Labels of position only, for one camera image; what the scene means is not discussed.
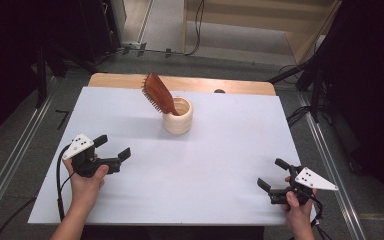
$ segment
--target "hand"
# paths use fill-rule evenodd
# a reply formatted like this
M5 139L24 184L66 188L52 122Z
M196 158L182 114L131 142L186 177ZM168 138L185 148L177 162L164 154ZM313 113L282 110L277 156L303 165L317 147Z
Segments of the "hand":
M286 182L289 182L290 180L291 177L285 178ZM313 200L308 199L305 205L299 205L298 198L292 191L286 193L286 199L289 204L284 205L285 210L287 210L286 225L294 234L295 239L314 239L310 223L310 214L313 206Z
M74 171L71 165L71 159L65 160L64 165L71 175ZM81 177L78 174L71 176L72 200L70 210L75 209L83 214L89 214L95 206L99 190L105 184L104 177L108 169L109 167L107 165L100 166L91 178Z

